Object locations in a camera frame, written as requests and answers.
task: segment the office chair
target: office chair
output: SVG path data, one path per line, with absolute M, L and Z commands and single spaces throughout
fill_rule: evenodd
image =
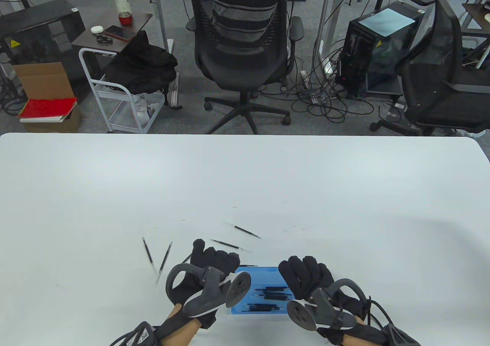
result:
M 205 97 L 211 103 L 232 107 L 212 127 L 212 134 L 238 115 L 244 116 L 254 134 L 257 127 L 250 113 L 284 115 L 282 123 L 291 124 L 290 113 L 280 108 L 250 102 L 262 85 L 285 78 L 294 63 L 294 45 L 304 36 L 301 18 L 293 16 L 289 29 L 291 56 L 287 60 L 287 0 L 191 0 L 194 17 L 186 28 L 195 33 L 194 56 L 206 78 L 223 90 L 240 92 L 239 101 Z
M 406 119 L 420 131 L 379 120 L 407 135 L 430 135 L 435 127 L 479 133 L 490 128 L 490 73 L 462 66 L 462 32 L 447 0 L 436 0 L 434 25 L 401 66 Z

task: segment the warning sticker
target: warning sticker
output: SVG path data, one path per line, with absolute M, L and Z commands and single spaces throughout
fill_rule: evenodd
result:
M 148 336 L 149 336 L 148 331 L 147 331 L 147 329 L 145 329 L 145 330 L 143 331 L 143 333 L 141 334 L 140 339 L 138 340 L 138 344 L 140 344 L 140 343 L 142 343 L 143 341 L 145 341 L 145 339 L 147 339 L 147 338 L 148 338 Z
M 133 344 L 133 342 L 134 342 L 135 339 L 136 339 L 136 335 L 134 335 L 133 337 L 131 337 L 131 339 L 128 342 L 126 342 L 127 346 L 131 346 Z

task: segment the gloved hand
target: gloved hand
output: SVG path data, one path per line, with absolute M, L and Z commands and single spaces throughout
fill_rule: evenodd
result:
M 311 293 L 318 287 L 327 288 L 334 283 L 332 274 L 326 265 L 317 263 L 317 260 L 311 256 L 304 257 L 302 261 L 297 256 L 289 257 L 289 260 L 280 262 L 279 272 L 296 299 L 308 301 Z M 333 306 L 346 309 L 360 318 L 363 317 L 363 307 L 360 300 L 345 295 L 341 290 L 335 292 L 332 296 L 331 303 Z M 366 331 L 366 329 L 359 329 L 359 327 L 362 326 L 359 325 L 353 328 L 355 329 L 355 334 Z M 335 345 L 341 345 L 344 334 L 348 333 L 329 328 L 319 328 L 317 332 L 322 337 L 327 338 L 331 344 Z M 368 337 L 374 343 L 378 340 L 369 335 Z
M 197 239 L 194 241 L 194 248 L 191 254 L 191 264 L 199 267 L 214 267 L 223 272 L 221 280 L 224 280 L 230 273 L 236 271 L 240 265 L 240 258 L 237 253 L 230 253 L 223 250 L 216 251 L 210 247 L 204 250 L 204 241 Z M 199 284 L 198 278 L 193 274 L 186 273 L 180 284 L 170 291 L 170 301 L 175 304 L 184 304 L 189 297 L 199 292 L 203 287 Z M 202 328 L 209 328 L 216 320 L 216 311 L 205 314 L 197 318 L 203 325 Z

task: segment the black computer case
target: black computer case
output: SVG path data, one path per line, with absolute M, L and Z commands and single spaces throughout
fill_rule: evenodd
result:
M 387 37 L 359 23 L 387 8 L 415 22 Z M 423 14 L 422 10 L 407 3 L 395 1 L 374 13 L 351 20 L 336 64 L 335 82 L 353 96 L 365 96 L 370 90 L 395 79 L 397 66 L 410 50 Z
M 80 98 L 89 85 L 78 58 L 80 49 L 71 42 L 84 30 L 78 9 L 68 0 L 55 0 L 0 16 L 0 46 L 12 65 L 63 63 L 73 93 Z M 100 75 L 95 56 L 87 58 L 87 66 L 95 78 Z

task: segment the forearm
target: forearm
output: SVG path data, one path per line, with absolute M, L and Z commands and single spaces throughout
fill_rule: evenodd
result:
M 360 323 L 361 325 L 364 325 L 365 323 L 356 316 L 357 323 Z M 343 336 L 343 341 L 342 341 L 343 346 L 379 346 L 378 344 L 373 344 L 372 342 L 365 341 L 364 339 L 352 337 L 349 335 L 344 335 Z
M 176 304 L 172 312 L 168 315 L 168 318 L 177 313 L 180 308 L 182 308 L 182 305 Z M 184 327 L 163 339 L 161 344 L 162 346 L 187 346 L 189 343 L 191 343 L 191 339 L 196 335 L 199 328 L 201 328 L 201 323 L 199 320 L 193 319 L 184 325 Z

